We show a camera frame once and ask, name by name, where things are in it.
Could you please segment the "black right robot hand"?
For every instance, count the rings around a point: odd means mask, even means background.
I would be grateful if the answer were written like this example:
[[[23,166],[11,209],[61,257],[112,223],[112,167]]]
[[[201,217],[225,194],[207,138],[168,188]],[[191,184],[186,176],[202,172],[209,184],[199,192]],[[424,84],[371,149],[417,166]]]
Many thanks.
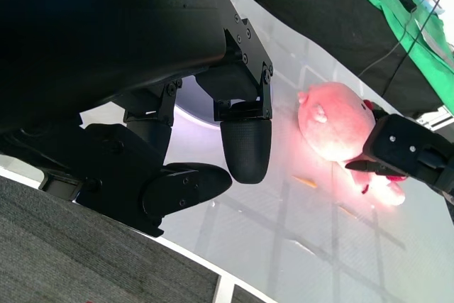
[[[453,144],[443,136],[372,104],[376,125],[363,146],[365,160],[349,170],[391,177],[411,177],[453,203]]]

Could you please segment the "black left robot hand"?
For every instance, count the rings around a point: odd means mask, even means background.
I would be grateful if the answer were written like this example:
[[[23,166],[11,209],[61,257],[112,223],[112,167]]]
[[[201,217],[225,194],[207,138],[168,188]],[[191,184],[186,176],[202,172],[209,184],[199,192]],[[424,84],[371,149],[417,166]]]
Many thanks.
[[[165,163],[177,91],[212,98],[226,168]],[[1,0],[1,153],[149,236],[270,160],[272,62],[230,0]]]

